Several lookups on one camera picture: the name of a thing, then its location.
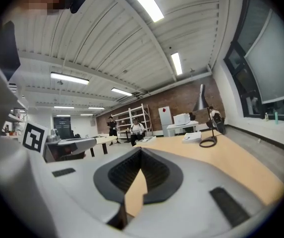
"black shirt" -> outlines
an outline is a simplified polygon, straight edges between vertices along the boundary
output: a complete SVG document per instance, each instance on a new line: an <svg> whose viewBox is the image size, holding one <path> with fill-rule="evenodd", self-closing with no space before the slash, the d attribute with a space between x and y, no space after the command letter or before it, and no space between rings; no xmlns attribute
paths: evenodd
<svg viewBox="0 0 284 238"><path fill-rule="evenodd" d="M113 130L113 128L116 128L116 121L109 121L108 126L110 127L110 130Z"/></svg>

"ceiling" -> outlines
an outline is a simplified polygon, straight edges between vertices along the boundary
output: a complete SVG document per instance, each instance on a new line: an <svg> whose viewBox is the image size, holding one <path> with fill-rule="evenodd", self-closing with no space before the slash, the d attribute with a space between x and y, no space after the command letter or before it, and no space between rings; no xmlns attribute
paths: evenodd
<svg viewBox="0 0 284 238"><path fill-rule="evenodd" d="M76 14L65 10L14 18L21 66L10 82L22 89L30 106L108 110L207 74L220 48L221 0L155 2L164 15L156 23L137 0L86 0ZM170 57L175 52L180 76ZM59 85L50 72L85 78L89 84ZM133 96L123 98L111 91L114 87Z"/></svg>

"window frame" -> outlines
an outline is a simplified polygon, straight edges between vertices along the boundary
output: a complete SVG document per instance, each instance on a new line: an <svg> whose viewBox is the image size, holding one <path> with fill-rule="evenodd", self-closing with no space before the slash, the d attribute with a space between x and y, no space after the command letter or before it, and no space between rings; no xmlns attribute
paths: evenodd
<svg viewBox="0 0 284 238"><path fill-rule="evenodd" d="M275 10L273 8L273 6L270 4L269 0L263 0L266 4L268 4L270 6L270 8L272 10ZM250 66L248 65L248 62L245 59L245 55L246 52L245 50L241 47L240 43L238 42L239 36L241 34L241 31L243 29L245 20L246 20L246 16L248 13L248 9L249 9L249 4L250 4L250 0L243 0L243 4L242 4L242 10L241 10L241 15L240 15L240 19L234 34L234 38L233 41L231 42L230 48L226 54L226 57L224 59L231 75L232 78L234 80L234 83L236 85L236 88L239 92L239 96L240 96L240 100L241 100L241 105L242 105L242 109L243 109L243 115L244 117L251 117L251 118L261 118L264 119L265 118L265 104L262 104L262 102L259 102L258 105L258 110L260 111L259 115L251 115L248 111L248 106L247 106L247 102L246 102L246 98L247 97L251 97L251 96L255 96L256 98L258 98L259 100L261 100L261 94L259 91L259 88L257 86L257 82L255 80L255 77L253 75L253 72L250 68ZM232 54L233 51L236 51L237 54L240 57L241 63L240 65L235 69L229 59L230 55ZM254 91L249 92L249 93L245 93L241 90L241 86L239 85L240 83L238 82L238 79L236 78L236 75L241 72L243 69L246 69L249 77L251 78L251 84L252 84L252 88L254 88ZM275 120L275 115L268 115L270 120ZM284 121L284 115L279 115L279 120Z"/></svg>

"desk lamp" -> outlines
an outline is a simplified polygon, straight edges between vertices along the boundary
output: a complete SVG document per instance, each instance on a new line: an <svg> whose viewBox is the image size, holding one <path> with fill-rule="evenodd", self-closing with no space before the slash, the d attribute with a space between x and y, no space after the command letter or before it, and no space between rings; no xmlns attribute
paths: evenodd
<svg viewBox="0 0 284 238"><path fill-rule="evenodd" d="M199 94L199 98L197 100L197 103L195 105L195 107L193 108L193 111L199 111L199 110L202 110L202 109L207 109L208 111L208 116L209 116L209 120L212 124L212 120L211 120L211 117L210 117L210 113L209 113L209 105L205 99L205 85L202 84L201 87L200 87L200 94ZM199 143L199 145L201 147L212 147L212 146L215 146L216 143L217 143L217 137L215 137L214 133L213 133L213 124L212 124L212 137L208 137L206 139L203 139L201 140L201 142ZM211 145L203 145L204 143L206 142L212 142Z"/></svg>

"white equipment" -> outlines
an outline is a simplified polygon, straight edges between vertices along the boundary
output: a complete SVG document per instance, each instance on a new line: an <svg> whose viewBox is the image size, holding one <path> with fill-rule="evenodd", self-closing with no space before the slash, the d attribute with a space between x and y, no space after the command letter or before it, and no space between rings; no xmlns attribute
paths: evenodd
<svg viewBox="0 0 284 238"><path fill-rule="evenodd" d="M173 117L173 122L175 125L183 125L190 122L189 114L179 114Z"/></svg>

